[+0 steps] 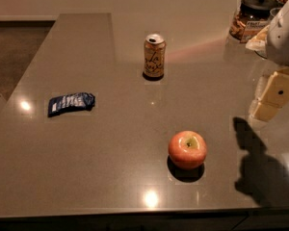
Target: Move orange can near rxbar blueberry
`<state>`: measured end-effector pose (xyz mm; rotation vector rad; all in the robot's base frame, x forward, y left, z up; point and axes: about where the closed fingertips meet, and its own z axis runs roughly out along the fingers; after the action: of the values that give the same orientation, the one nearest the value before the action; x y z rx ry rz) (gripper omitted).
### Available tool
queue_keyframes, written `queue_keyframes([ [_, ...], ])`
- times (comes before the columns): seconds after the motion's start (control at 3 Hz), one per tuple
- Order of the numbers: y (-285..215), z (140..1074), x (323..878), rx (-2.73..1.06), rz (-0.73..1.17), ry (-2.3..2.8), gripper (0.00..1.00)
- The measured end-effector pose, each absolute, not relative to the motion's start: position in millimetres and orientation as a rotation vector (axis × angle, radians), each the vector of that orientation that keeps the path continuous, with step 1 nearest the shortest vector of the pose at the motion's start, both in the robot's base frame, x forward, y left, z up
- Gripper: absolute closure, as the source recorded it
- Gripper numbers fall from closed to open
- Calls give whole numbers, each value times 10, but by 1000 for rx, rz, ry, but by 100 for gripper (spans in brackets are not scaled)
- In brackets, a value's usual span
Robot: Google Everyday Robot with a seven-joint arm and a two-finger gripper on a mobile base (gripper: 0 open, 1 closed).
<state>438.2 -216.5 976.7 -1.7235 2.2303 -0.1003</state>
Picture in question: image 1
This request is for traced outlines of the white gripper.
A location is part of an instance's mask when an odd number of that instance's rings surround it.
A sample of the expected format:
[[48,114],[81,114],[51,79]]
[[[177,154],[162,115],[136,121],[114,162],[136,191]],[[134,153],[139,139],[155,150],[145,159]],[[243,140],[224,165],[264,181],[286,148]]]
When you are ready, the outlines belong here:
[[[273,19],[267,35],[267,59],[289,66],[289,0]],[[289,68],[262,75],[250,105],[250,116],[268,122],[289,102]]]

